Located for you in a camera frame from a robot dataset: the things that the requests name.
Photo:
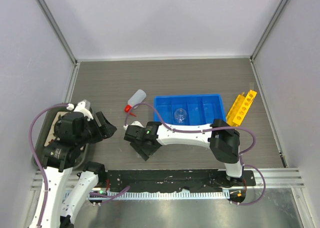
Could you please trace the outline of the clear glass test tube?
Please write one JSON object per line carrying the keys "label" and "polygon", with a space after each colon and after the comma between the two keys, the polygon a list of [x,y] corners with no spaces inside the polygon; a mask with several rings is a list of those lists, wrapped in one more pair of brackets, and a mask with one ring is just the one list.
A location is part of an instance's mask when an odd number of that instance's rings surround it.
{"label": "clear glass test tube", "polygon": [[249,88],[250,88],[250,90],[254,90],[254,83],[253,82],[250,82]]}

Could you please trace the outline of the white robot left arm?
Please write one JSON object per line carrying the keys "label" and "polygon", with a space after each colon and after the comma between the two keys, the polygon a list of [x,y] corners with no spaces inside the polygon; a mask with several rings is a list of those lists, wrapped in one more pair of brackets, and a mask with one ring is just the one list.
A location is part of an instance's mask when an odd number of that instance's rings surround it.
{"label": "white robot left arm", "polygon": [[65,197],[76,159],[81,155],[82,147],[110,138],[116,130],[102,112],[91,119],[79,111],[58,117],[53,127],[53,139],[44,147],[42,159],[37,160],[42,186],[31,228],[74,227],[89,192],[94,187],[102,187],[107,180],[103,164],[87,162],[74,189]]}

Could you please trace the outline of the blue divided plastic bin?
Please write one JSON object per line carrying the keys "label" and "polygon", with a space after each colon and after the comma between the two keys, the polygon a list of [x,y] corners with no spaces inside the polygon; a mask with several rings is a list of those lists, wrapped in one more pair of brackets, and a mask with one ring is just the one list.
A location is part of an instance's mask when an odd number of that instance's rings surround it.
{"label": "blue divided plastic bin", "polygon": [[[219,94],[168,95],[154,98],[153,119],[159,121],[157,114],[168,124],[204,125],[213,123],[214,119],[226,120],[224,105]],[[178,108],[187,111],[187,122],[179,124],[174,121],[174,112]]]}

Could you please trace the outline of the wide clear glass beaker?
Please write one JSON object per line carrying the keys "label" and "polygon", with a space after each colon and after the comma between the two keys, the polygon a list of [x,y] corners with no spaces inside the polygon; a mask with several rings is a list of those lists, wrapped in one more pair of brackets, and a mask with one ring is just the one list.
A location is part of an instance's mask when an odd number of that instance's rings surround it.
{"label": "wide clear glass beaker", "polygon": [[187,122],[188,114],[187,111],[183,108],[178,108],[173,114],[174,121],[176,123],[182,124]]}

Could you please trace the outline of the white squeeze bottle red cap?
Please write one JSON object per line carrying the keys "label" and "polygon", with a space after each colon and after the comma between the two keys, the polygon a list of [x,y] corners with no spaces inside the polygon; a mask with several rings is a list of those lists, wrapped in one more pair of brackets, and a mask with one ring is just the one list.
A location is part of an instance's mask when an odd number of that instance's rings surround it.
{"label": "white squeeze bottle red cap", "polygon": [[138,89],[134,94],[133,96],[127,101],[127,105],[126,107],[124,108],[124,111],[132,116],[135,116],[135,114],[133,114],[132,112],[129,112],[132,107],[138,103],[141,103],[144,101],[144,99],[146,98],[146,93],[141,90],[141,89]]}

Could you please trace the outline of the yellow test tube rack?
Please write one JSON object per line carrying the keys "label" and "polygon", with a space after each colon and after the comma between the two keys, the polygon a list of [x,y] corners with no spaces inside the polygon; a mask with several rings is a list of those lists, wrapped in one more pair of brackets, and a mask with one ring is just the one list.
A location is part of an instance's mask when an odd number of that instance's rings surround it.
{"label": "yellow test tube rack", "polygon": [[257,95],[257,92],[250,90],[246,95],[244,94],[245,93],[243,92],[237,96],[226,116],[226,122],[230,126],[238,127],[242,124]]}

